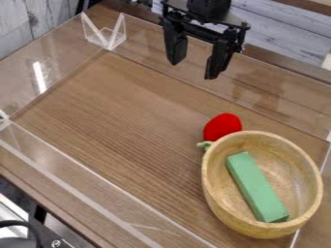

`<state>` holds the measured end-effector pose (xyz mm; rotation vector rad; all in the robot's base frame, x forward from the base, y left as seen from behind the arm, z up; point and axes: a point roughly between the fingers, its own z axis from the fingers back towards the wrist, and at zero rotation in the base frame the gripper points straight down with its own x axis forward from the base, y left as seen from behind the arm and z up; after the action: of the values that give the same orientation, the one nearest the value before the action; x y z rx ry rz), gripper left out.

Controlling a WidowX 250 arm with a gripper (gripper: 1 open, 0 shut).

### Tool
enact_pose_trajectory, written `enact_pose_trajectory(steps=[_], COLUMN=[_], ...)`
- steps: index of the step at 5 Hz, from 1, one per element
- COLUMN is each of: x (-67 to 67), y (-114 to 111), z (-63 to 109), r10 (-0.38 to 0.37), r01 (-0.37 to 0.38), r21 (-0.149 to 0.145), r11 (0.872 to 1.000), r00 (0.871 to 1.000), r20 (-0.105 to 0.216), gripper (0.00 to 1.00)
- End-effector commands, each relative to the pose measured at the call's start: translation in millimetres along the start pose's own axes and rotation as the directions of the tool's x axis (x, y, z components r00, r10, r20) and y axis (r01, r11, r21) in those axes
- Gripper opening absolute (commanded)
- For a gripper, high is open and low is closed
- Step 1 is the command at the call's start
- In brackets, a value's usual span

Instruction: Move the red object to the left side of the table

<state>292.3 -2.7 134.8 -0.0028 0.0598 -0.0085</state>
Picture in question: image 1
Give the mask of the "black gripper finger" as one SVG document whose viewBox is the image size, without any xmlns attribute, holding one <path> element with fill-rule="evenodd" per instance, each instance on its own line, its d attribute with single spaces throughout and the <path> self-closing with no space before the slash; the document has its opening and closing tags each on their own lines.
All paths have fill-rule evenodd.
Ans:
<svg viewBox="0 0 331 248">
<path fill-rule="evenodd" d="M 187 57 L 187 35 L 183 26 L 170 18 L 163 22 L 167 59 L 178 65 Z"/>
<path fill-rule="evenodd" d="M 206 79 L 215 79 L 219 76 L 219 73 L 227 69 L 233 54 L 233 43 L 227 40 L 219 39 L 214 43 L 213 54 L 207 59 Z"/>
</svg>

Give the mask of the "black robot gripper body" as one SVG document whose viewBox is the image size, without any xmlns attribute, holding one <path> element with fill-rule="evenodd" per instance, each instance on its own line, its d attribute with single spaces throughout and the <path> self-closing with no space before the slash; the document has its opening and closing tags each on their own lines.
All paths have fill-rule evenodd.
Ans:
<svg viewBox="0 0 331 248">
<path fill-rule="evenodd" d="M 234 51 L 242 51 L 251 26 L 231 13 L 231 0 L 162 0 L 162 6 L 162 26 L 170 18 L 183 26 L 187 36 L 209 43 L 227 40 Z"/>
</svg>

